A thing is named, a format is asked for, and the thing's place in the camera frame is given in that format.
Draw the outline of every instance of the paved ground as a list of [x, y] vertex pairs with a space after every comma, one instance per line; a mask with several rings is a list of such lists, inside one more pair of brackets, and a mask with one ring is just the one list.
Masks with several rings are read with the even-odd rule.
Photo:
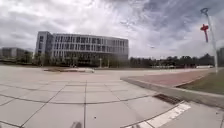
[[[188, 102], [183, 111], [152, 97], [157, 92], [119, 80], [122, 76], [188, 71], [194, 70], [53, 73], [36, 68], [0, 66], [1, 126], [119, 128], [150, 120], [146, 123], [148, 128], [220, 128], [223, 111], [219, 108]], [[175, 119], [174, 110], [181, 111]]]
[[207, 75], [211, 70], [199, 70], [194, 72], [181, 72], [173, 74], [134, 76], [132, 78], [145, 81], [151, 84], [164, 85], [169, 87], [179, 86], [192, 80], [199, 79]]

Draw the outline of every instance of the distant building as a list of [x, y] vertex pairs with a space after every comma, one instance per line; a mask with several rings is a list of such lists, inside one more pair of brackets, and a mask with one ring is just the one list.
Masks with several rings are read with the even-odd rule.
[[224, 47], [220, 48], [217, 51], [217, 54], [218, 54], [218, 64], [219, 64], [219, 66], [224, 66]]
[[129, 44], [127, 39], [79, 35], [51, 34], [38, 32], [35, 55], [44, 61], [62, 61], [67, 65], [94, 65], [95, 62], [128, 60]]
[[0, 58], [2, 60], [30, 61], [32, 54], [28, 50], [16, 47], [3, 47], [0, 49]]

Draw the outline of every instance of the grass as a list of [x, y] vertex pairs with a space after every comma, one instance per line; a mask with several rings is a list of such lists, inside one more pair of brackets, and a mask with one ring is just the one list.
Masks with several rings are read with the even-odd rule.
[[224, 70], [220, 70], [218, 74], [211, 73], [180, 88], [224, 95]]

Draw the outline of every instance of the sky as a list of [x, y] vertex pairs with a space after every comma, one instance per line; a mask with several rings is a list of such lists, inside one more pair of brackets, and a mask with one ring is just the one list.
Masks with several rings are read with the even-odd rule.
[[0, 0], [0, 47], [34, 51], [38, 31], [49, 31], [126, 38], [134, 57], [212, 55], [204, 7], [220, 48], [223, 0]]

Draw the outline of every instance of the white building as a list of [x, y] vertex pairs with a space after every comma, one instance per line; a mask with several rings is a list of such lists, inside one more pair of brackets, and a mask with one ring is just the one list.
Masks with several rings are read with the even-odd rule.
[[35, 53], [51, 61], [61, 59], [71, 64], [75, 59], [79, 64], [92, 64], [99, 59], [128, 60], [129, 45], [127, 39], [121, 38], [41, 31]]

